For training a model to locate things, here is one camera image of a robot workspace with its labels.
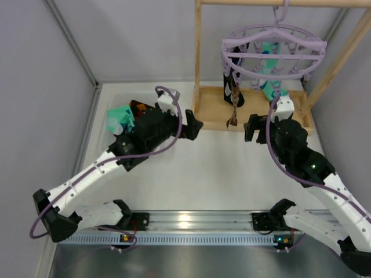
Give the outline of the brown striped sock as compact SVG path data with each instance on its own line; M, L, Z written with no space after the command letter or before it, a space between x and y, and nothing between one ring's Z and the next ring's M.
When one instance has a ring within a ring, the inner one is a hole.
M237 108L238 108L238 99L239 99L239 87L231 84L231 95L232 95L232 115L226 122L226 127L229 129L231 126L237 126Z

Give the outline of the red yellow black argyle sock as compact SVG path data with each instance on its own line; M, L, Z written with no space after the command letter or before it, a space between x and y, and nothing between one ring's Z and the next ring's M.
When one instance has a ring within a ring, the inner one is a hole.
M142 116L146 112L146 110L154 109L153 106L150 106L148 104L136 100L132 100L129 106L135 119Z

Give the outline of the mint green sock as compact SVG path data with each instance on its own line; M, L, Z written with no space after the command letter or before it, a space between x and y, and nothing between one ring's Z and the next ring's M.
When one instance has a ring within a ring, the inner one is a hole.
M279 54L281 45L278 42L262 42L262 54ZM261 70L259 74L262 75L276 75L277 59L263 59L261 61ZM259 88L269 101L272 101L280 91L280 96L287 96L289 93L286 89L281 87L281 82L277 80L259 80Z
M131 131L133 128L134 116L129 105L108 110L107 130L113 135L119 136L125 130Z

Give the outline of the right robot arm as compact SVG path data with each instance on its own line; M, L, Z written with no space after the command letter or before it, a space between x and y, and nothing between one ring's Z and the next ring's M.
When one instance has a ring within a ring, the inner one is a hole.
M356 274L370 276L370 214L355 200L327 158L308 147L308 133L299 122L288 118L266 123L266 116L252 114L243 126L245 141L251 141L258 131L257 143L270 144L269 152L285 174L320 200L337 223L281 199L268 213L255 215L258 223L254 229L302 231L329 247Z

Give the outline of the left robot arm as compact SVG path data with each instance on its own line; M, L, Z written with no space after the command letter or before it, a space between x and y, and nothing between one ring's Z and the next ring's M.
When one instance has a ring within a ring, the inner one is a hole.
M49 191L40 189L33 200L41 221L55 243L75 232L95 226L125 229L132 212L121 199L96 205L84 205L88 197L116 176L124 175L144 162L169 137L195 140L203 127L192 110L185 111L187 124L160 108L144 111L89 167L62 185Z

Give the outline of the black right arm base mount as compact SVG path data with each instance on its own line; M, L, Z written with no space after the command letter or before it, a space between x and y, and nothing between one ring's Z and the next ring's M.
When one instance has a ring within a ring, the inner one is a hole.
M252 214L253 230L264 235L276 231L286 231L287 226L283 216L275 213L253 213Z

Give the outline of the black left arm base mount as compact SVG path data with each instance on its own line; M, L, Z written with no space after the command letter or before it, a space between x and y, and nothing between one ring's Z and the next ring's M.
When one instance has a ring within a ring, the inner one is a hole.
M124 216L116 227L125 231L146 231L150 223L149 213L132 213L131 216Z

